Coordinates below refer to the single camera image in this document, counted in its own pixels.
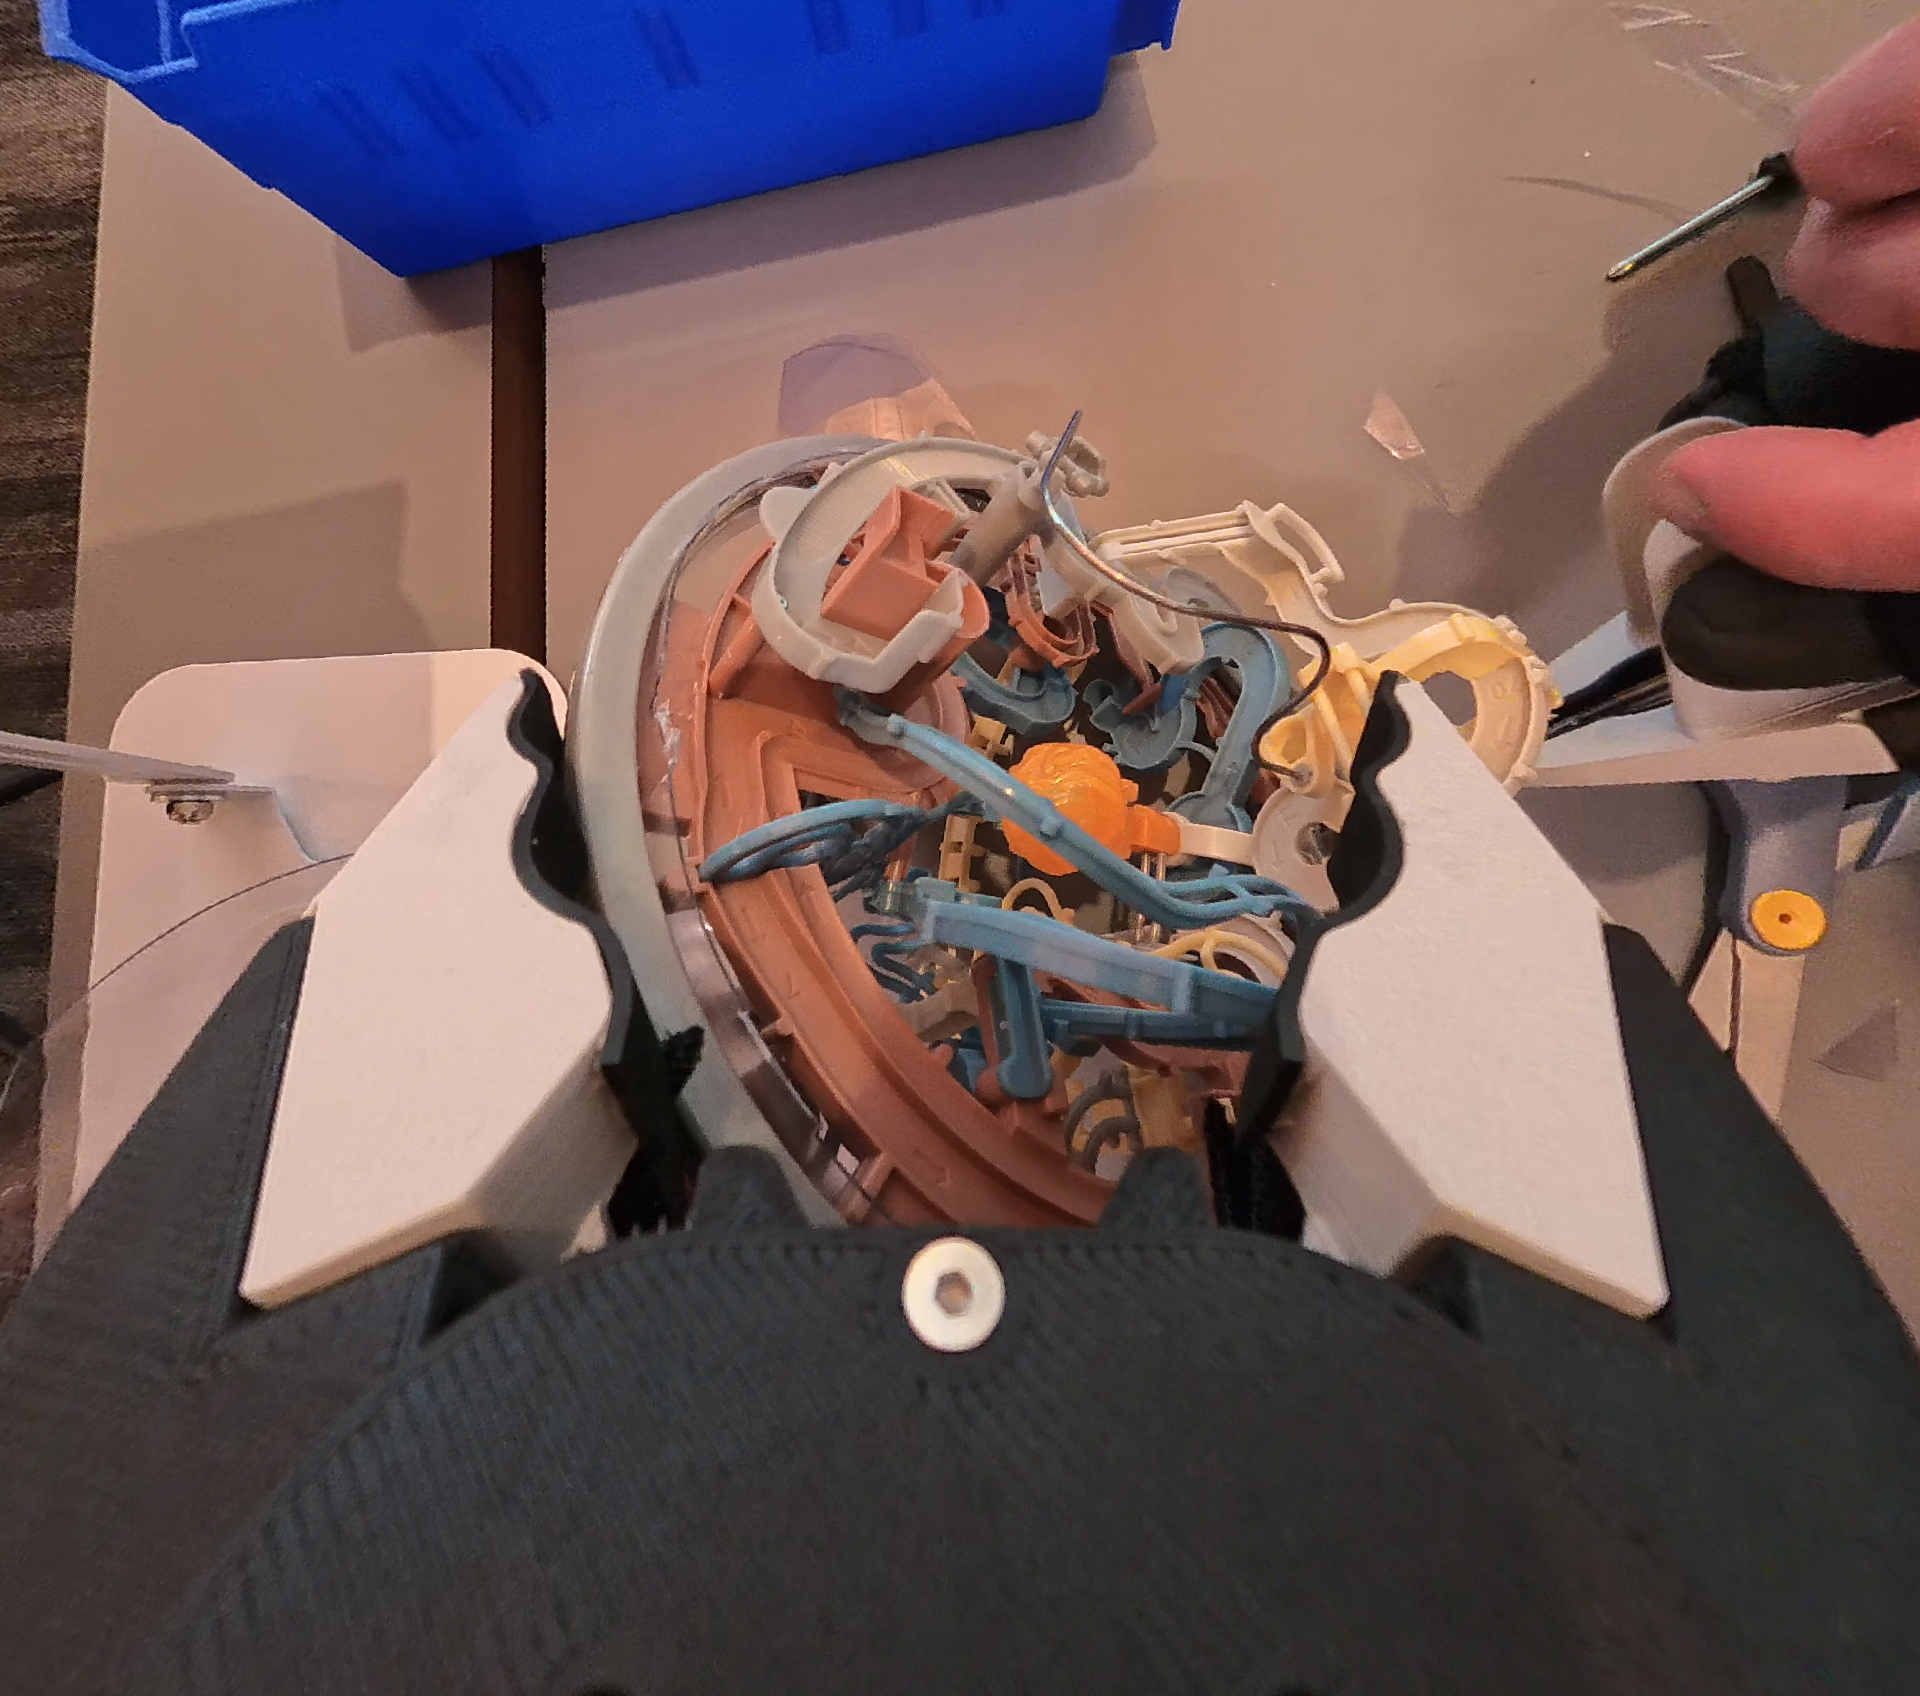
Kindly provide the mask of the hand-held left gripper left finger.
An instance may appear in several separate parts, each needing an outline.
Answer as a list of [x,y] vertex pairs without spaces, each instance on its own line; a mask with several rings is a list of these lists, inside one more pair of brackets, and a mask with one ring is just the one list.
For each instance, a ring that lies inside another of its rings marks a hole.
[[520,1271],[613,1243],[645,1023],[585,876],[557,690],[520,668],[310,911],[245,1301],[468,1233]]

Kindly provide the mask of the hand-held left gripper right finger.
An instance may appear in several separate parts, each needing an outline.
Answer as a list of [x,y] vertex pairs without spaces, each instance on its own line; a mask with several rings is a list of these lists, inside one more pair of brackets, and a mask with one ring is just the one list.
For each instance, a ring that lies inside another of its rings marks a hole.
[[1408,1275],[1452,1238],[1629,1316],[1669,1275],[1597,899],[1425,689],[1384,676],[1284,988],[1270,1147],[1313,1253]]

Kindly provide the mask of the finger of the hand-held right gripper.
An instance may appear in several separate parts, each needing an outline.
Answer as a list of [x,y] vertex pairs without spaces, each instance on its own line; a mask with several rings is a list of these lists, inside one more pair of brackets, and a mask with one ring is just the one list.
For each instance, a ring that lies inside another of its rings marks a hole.
[[1872,776],[1902,765],[1858,717],[1739,734],[1689,734],[1677,711],[1650,709],[1563,730],[1541,751],[1545,788]]
[[1638,636],[1625,612],[1580,638],[1549,662],[1556,709],[1576,690],[1606,674],[1633,676],[1654,671],[1654,643]]

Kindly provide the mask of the marble maze ball toy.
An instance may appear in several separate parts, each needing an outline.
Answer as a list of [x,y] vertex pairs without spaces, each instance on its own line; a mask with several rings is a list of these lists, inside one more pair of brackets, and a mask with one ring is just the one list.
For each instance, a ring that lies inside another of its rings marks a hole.
[[1505,790],[1559,704],[1507,618],[1341,618],[1284,506],[1087,536],[1099,451],[919,390],[708,471],[618,563],[569,736],[652,1025],[617,1072],[652,1186],[757,1147],[830,1221],[1091,1225],[1150,1150],[1299,1234],[1238,1132],[1356,802],[1381,682],[1439,685]]

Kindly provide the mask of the person's right hand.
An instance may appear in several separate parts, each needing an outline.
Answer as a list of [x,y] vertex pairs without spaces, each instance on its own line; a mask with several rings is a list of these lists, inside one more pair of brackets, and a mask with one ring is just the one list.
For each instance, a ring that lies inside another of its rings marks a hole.
[[[1806,211],[1788,292],[1827,330],[1918,346],[1918,23],[1889,33],[1809,100],[1793,148]],[[1876,436],[1751,428],[1672,457],[1654,509],[1780,580],[1918,587],[1918,425]]]

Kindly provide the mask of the grey orange scissors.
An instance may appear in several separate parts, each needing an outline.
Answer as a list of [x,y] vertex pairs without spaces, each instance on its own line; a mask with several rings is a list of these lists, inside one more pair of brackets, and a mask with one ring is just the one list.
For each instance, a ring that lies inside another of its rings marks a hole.
[[1918,776],[1801,776],[1704,786],[1728,841],[1719,915],[1770,957],[1803,957],[1827,934],[1839,878],[1918,852]]

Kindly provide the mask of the clear plastic dome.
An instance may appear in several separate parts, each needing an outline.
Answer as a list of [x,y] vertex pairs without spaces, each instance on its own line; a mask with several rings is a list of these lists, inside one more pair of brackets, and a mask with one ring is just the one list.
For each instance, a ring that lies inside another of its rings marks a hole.
[[343,867],[330,859],[270,876],[177,922],[115,965],[41,1036],[34,1260],[258,951]]

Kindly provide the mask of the clear plastic scrap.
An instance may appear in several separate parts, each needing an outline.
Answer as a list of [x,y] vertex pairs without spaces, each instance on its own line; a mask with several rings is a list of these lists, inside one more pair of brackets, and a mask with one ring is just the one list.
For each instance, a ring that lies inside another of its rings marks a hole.
[[1452,498],[1428,457],[1423,436],[1419,436],[1401,404],[1384,390],[1373,395],[1363,430],[1394,465],[1412,476],[1426,501],[1452,514]]

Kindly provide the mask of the clear plastic wrapper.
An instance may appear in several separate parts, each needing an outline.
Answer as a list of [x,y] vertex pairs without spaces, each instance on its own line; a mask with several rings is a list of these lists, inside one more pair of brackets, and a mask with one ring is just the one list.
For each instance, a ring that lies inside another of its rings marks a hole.
[[1549,245],[1644,245],[1786,148],[1784,64],[1671,4],[1522,0],[1478,94],[1495,222]]

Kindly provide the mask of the small clear plastic shell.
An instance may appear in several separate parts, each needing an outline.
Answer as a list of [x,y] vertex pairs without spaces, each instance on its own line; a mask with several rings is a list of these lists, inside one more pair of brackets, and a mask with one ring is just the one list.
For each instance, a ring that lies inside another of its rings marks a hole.
[[879,337],[837,337],[788,356],[776,436],[977,438],[924,362]]

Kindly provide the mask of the black-handled screwdriver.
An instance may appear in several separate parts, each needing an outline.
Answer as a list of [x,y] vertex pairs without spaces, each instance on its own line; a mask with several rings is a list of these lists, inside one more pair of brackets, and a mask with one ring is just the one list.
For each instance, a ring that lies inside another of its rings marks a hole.
[[1797,147],[1782,147],[1763,157],[1728,194],[1614,261],[1600,281],[1610,290],[1625,286],[1681,251],[1733,230],[1743,221],[1778,218],[1798,229],[1806,207],[1809,193],[1797,162]]

